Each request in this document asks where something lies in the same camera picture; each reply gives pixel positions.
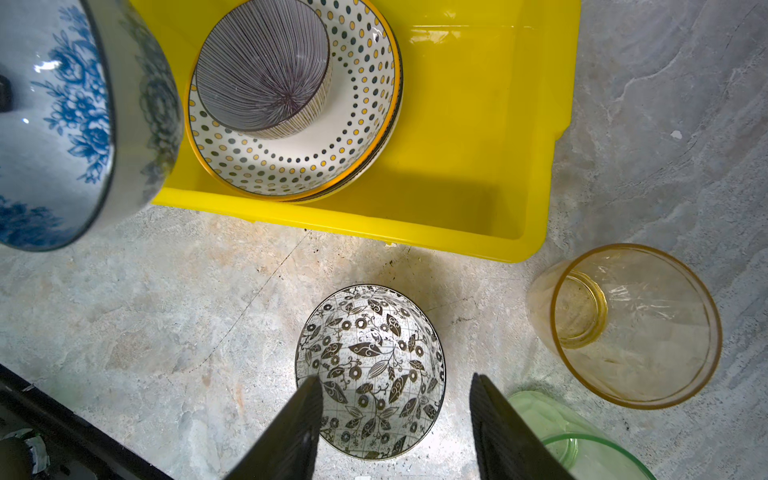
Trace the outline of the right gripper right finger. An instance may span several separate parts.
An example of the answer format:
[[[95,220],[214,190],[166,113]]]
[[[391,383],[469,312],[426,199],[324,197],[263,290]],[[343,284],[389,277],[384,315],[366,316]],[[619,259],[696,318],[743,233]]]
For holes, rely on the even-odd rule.
[[[469,404],[482,480],[571,477],[487,376],[473,375]]]

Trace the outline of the dotted plate yellow rim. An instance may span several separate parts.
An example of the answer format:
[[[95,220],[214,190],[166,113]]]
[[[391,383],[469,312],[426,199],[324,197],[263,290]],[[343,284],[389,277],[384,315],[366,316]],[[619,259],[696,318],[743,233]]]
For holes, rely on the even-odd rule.
[[[252,198],[321,198],[372,165],[395,128],[404,80],[390,23],[370,1],[313,1],[330,36],[332,83],[319,117],[279,140],[237,133],[203,106],[198,80],[187,89],[186,129],[193,151],[215,179]]]

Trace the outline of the blue floral bowl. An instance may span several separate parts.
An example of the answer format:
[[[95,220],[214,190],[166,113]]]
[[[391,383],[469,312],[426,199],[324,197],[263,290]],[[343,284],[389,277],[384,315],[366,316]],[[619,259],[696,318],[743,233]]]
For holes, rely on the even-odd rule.
[[[128,1],[1,5],[1,242],[66,247],[146,207],[183,138],[171,67]]]

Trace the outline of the purple striped bowl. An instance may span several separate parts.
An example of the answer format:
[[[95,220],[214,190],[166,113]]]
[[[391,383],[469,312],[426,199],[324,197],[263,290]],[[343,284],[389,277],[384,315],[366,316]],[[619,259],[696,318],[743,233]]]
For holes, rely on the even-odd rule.
[[[208,34],[195,68],[202,106],[219,124],[258,138],[307,129],[332,83],[330,39],[302,1],[246,1]]]

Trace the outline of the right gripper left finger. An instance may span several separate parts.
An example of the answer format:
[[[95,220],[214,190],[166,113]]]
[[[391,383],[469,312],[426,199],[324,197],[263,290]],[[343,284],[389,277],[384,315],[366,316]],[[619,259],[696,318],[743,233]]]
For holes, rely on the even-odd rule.
[[[311,479],[322,413],[321,382],[311,375],[226,479]]]

